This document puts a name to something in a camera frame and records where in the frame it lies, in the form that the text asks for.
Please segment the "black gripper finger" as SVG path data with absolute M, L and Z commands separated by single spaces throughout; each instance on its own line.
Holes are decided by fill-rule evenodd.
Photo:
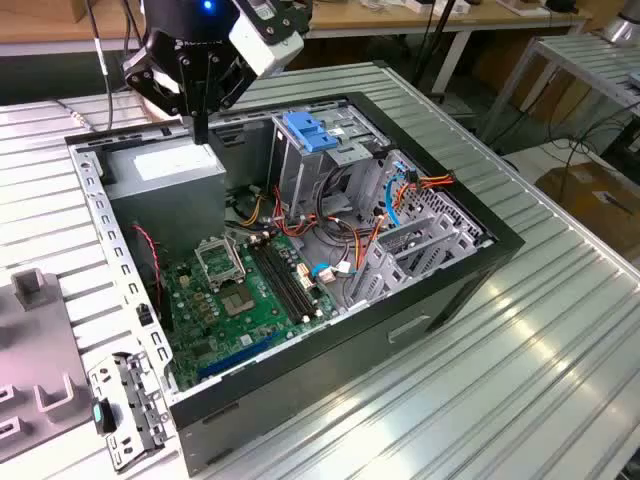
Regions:
M 125 83 L 162 112 L 180 116 L 193 143 L 199 145 L 199 107 L 189 104 L 183 86 L 154 63 L 145 46 L 124 61 L 123 69 Z
M 251 67 L 237 52 L 209 53 L 198 118 L 198 143 L 208 142 L 209 116 L 228 110 L 251 84 Z

